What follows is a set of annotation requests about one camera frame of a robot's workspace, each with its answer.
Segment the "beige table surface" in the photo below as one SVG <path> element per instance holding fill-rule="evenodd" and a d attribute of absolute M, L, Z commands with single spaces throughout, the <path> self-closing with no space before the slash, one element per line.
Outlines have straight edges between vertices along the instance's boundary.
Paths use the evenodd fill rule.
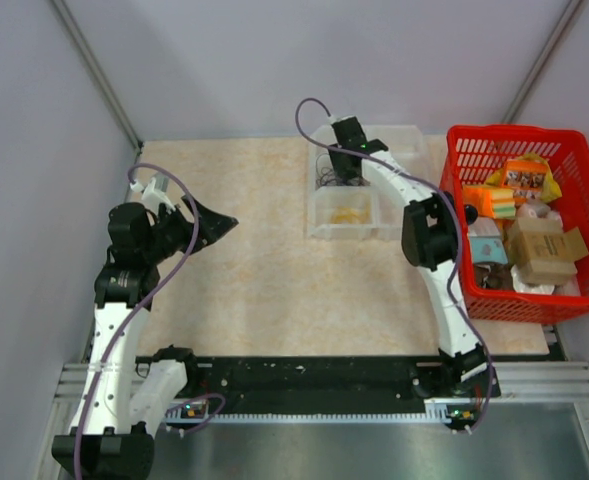
<path fill-rule="evenodd" d="M 428 144 L 440 173 L 444 137 Z M 303 139 L 147 142 L 141 161 L 169 169 L 203 205 L 240 224 L 155 297 L 139 354 L 169 344 L 205 356 L 436 353 L 427 290 L 400 242 L 305 237 Z M 494 353 L 548 351 L 540 325 L 475 324 Z"/>

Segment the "gray floor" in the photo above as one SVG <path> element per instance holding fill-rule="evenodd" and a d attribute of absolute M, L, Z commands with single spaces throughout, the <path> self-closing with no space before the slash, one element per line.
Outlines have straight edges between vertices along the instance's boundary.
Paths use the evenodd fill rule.
<path fill-rule="evenodd" d="M 490 407 L 472 437 L 439 425 L 211 425 L 156 436 L 152 480 L 589 480 L 574 408 Z"/>

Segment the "red basket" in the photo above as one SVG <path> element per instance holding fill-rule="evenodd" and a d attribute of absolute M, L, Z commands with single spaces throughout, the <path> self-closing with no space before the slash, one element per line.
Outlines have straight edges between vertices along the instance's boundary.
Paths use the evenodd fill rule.
<path fill-rule="evenodd" d="M 465 218 L 462 185 L 483 183 L 506 160 L 536 152 L 549 160 L 563 191 L 552 208 L 561 213 L 566 231 L 580 228 L 589 249 L 589 147 L 581 133 L 518 125 L 457 125 L 447 134 L 447 146 L 441 188 L 454 195 L 459 218 Z M 465 222 L 462 227 L 466 238 Z M 463 244 L 461 282 L 472 318 L 554 324 L 589 312 L 589 255 L 576 262 L 582 296 L 531 295 L 478 287 L 469 242 Z"/>

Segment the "transparent plastic bin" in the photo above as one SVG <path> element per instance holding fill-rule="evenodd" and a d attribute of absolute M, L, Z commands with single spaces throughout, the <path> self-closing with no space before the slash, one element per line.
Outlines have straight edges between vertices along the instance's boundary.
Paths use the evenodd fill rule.
<path fill-rule="evenodd" d="M 421 131 L 413 125 L 363 126 L 368 139 L 380 139 L 385 143 L 396 161 L 405 167 L 409 173 L 417 177 L 434 181 L 434 169 L 427 150 L 427 144 Z M 334 131 L 329 125 L 324 125 L 312 134 L 312 138 L 325 143 L 336 143 Z M 331 239 L 364 240 L 375 237 L 380 240 L 400 240 L 403 228 L 403 208 L 393 204 L 375 186 L 317 187 L 317 179 L 321 172 L 331 168 L 332 163 L 327 150 L 310 144 L 308 149 L 307 176 L 307 236 Z M 341 208 L 340 203 L 349 202 L 354 195 L 354 202 L 358 202 L 360 195 L 370 195 L 372 208 L 371 222 L 361 225 L 335 225 L 331 223 L 332 214 L 326 212 L 328 208 Z"/>

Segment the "brown box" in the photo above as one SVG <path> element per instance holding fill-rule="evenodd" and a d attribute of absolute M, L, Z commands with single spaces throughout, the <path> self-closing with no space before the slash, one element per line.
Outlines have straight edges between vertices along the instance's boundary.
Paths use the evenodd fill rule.
<path fill-rule="evenodd" d="M 577 273 L 574 262 L 589 254 L 578 228 L 563 233 L 555 220 L 528 217 L 510 227 L 507 251 L 523 281 L 547 285 L 565 284 Z"/>

